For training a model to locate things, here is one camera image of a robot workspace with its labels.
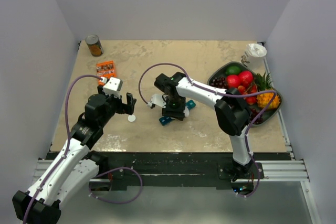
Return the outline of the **white bottle cap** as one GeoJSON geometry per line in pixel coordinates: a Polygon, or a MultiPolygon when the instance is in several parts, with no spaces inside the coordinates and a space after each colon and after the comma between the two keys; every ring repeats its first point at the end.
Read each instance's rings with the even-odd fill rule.
{"type": "Polygon", "coordinates": [[[128,121],[129,122],[134,122],[135,120],[136,120],[136,116],[134,114],[128,116],[128,121]]]}

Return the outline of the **teal weekly pill organizer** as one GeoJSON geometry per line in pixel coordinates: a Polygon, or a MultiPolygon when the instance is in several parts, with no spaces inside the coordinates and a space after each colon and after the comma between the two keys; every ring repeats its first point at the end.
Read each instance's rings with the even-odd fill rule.
{"type": "MultiPolygon", "coordinates": [[[[196,103],[193,100],[189,100],[186,102],[185,112],[187,112],[187,117],[189,116],[190,110],[195,107],[196,107],[196,103]]],[[[162,126],[166,126],[174,120],[175,118],[171,116],[162,116],[161,118],[159,118],[159,121],[162,126]]]]}

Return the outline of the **white vitamin pill bottle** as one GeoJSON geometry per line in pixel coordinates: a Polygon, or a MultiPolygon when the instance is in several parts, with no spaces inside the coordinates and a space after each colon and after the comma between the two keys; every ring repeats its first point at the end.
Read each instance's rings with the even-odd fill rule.
{"type": "Polygon", "coordinates": [[[189,111],[189,109],[186,107],[185,110],[184,110],[184,117],[185,117],[185,118],[189,117],[189,114],[190,114],[190,111],[189,111]]]}

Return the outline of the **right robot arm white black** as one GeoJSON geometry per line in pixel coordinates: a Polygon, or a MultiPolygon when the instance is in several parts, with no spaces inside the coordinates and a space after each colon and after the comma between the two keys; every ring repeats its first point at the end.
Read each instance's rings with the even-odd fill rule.
{"type": "Polygon", "coordinates": [[[200,102],[216,113],[220,129],[229,135],[233,148],[233,161],[229,168],[223,168],[233,181],[246,178],[253,171],[253,152],[249,147],[247,128],[251,111],[236,88],[218,89],[177,72],[168,77],[160,74],[154,86],[163,94],[155,94],[151,107],[162,108],[162,115],[177,120],[184,120],[189,115],[186,99],[200,102]]]}

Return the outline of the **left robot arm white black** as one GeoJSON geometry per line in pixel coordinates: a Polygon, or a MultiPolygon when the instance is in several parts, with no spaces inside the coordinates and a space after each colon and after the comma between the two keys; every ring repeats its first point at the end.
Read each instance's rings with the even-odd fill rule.
{"type": "Polygon", "coordinates": [[[18,191],[13,196],[17,218],[23,223],[57,223],[62,208],[80,187],[95,176],[105,177],[109,171],[107,158],[92,147],[108,121],[116,113],[133,114],[135,103],[130,93],[126,104],[113,95],[92,95],[72,127],[71,138],[51,165],[26,192],[18,191]]]}

